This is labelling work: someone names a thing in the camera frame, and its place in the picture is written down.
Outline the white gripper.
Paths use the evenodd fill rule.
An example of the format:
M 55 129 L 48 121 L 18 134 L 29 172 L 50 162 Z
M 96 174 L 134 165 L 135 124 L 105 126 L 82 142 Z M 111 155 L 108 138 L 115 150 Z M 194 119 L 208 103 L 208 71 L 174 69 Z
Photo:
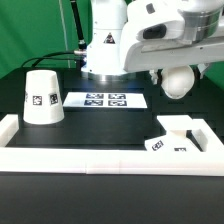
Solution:
M 200 78 L 212 62 L 224 61 L 224 1 L 133 1 L 120 43 L 124 70 L 150 70 L 153 85 L 162 70 L 198 64 Z

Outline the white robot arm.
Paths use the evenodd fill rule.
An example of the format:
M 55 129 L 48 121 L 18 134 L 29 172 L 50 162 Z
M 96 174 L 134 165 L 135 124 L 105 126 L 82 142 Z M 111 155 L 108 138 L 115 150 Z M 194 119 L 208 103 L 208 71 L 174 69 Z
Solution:
M 224 0 L 91 0 L 91 6 L 87 76 L 224 61 Z

